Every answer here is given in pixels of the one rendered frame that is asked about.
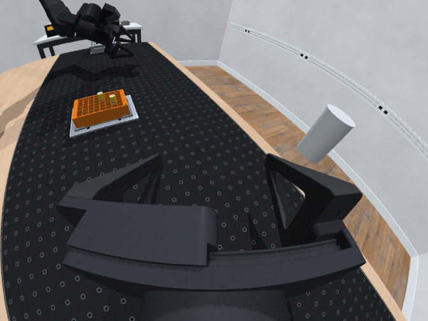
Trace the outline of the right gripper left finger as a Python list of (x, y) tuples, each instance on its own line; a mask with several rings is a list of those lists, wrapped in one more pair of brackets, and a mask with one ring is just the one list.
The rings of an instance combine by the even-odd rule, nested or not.
[(73, 185), (65, 196), (123, 203), (124, 192), (151, 173), (137, 204), (155, 204), (162, 170), (162, 158), (158, 153), (130, 166)]

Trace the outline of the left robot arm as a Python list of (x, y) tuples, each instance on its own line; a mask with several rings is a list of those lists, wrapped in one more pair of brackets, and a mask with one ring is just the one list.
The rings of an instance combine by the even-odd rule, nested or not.
[(91, 41), (92, 32), (95, 28), (93, 38), (108, 42), (111, 25), (120, 18), (116, 7), (107, 3), (101, 9), (94, 3), (83, 3), (77, 14), (72, 14), (61, 0), (39, 0), (44, 8), (52, 27), (61, 37), (74, 38), (76, 36)]

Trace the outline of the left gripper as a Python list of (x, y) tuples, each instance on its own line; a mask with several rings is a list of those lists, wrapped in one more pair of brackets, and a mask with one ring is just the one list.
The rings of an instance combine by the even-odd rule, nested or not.
[[(95, 27), (96, 28), (96, 27)], [(93, 38), (95, 28), (92, 32), (91, 41), (105, 45), (104, 53), (109, 55), (109, 59), (117, 59), (122, 57), (133, 57), (134, 53), (132, 53), (127, 47), (125, 47), (121, 42), (126, 43), (134, 43), (135, 39), (127, 32), (127, 30), (123, 27), (123, 25), (113, 25), (110, 33), (110, 37), (108, 42), (104, 42), (98, 39)], [(131, 40), (120, 38), (121, 33), (124, 32)], [(115, 37), (116, 44), (114, 46), (113, 39)], [(118, 49), (122, 49), (129, 54), (117, 54)]]

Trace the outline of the orange tube carrier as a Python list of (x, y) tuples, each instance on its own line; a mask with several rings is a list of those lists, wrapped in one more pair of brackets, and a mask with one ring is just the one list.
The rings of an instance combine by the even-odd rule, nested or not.
[[(109, 98), (112, 94), (115, 95), (117, 102), (113, 105)], [(101, 102), (97, 95), (75, 100), (72, 121), (76, 128), (88, 127), (130, 114), (123, 89), (103, 93), (103, 96), (104, 101)]]

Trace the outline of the yellow-capped vial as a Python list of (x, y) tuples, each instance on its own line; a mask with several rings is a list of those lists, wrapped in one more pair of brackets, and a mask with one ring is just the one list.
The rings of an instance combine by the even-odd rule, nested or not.
[(103, 93), (102, 92), (98, 92), (97, 93), (97, 95), (98, 95), (98, 98), (99, 98), (99, 101), (101, 102), (101, 101), (104, 101), (104, 96), (103, 96)]
[(116, 103), (117, 103), (117, 102), (116, 102), (116, 98), (115, 98), (115, 95), (114, 95), (114, 94), (110, 95), (110, 101), (111, 101), (111, 105), (113, 105), (113, 104), (116, 104)]

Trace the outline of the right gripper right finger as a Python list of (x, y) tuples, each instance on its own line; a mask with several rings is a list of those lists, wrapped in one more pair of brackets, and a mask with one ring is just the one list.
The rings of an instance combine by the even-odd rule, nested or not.
[[(362, 198), (362, 192), (352, 183), (271, 153), (267, 154), (264, 167), (282, 247), (298, 245), (316, 225), (343, 221)], [(277, 172), (305, 194), (297, 213)]]

